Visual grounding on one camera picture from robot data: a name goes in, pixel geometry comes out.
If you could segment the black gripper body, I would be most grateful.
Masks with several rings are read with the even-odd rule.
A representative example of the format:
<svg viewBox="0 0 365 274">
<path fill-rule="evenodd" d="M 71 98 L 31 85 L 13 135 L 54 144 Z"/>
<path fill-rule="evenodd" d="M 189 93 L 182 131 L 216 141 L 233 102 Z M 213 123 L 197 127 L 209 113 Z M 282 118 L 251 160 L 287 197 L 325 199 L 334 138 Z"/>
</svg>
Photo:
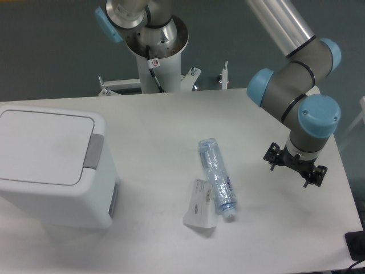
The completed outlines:
<svg viewBox="0 0 365 274">
<path fill-rule="evenodd" d="M 315 161 L 316 153 L 303 152 L 293 144 L 286 144 L 278 153 L 278 165 L 297 172 L 312 172 Z"/>
</svg>

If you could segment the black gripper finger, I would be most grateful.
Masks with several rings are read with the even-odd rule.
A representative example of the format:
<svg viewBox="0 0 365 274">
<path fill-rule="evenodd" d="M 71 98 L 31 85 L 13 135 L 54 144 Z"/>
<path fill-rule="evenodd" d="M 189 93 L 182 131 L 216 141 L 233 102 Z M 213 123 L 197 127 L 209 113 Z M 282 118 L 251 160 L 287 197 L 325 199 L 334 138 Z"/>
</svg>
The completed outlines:
<svg viewBox="0 0 365 274">
<path fill-rule="evenodd" d="M 305 179 L 303 187 L 306 188 L 309 184 L 320 187 L 326 172 L 326 166 L 311 166 L 308 170 L 303 171 L 302 177 Z"/>
<path fill-rule="evenodd" d="M 272 143 L 266 151 L 263 159 L 270 164 L 270 170 L 273 171 L 276 166 L 282 166 L 282 150 L 276 143 Z"/>
</svg>

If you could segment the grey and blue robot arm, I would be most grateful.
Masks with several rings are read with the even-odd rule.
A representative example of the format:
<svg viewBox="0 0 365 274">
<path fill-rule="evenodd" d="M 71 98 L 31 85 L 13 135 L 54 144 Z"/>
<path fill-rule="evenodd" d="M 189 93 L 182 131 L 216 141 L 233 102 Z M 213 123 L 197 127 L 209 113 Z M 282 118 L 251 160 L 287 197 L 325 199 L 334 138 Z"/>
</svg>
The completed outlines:
<svg viewBox="0 0 365 274">
<path fill-rule="evenodd" d="M 272 144 L 264 159 L 320 186 L 327 168 L 315 161 L 337 128 L 340 108 L 333 98 L 309 91 L 338 67 L 340 48 L 318 39 L 290 1 L 248 1 L 248 6 L 288 61 L 277 72 L 260 70 L 247 87 L 248 97 L 290 130 L 284 148 Z M 107 1 L 94 14 L 111 41 L 125 42 L 134 53 L 142 92 L 192 91 L 194 83 L 181 75 L 180 64 L 188 30 L 172 13 L 171 1 Z"/>
</svg>

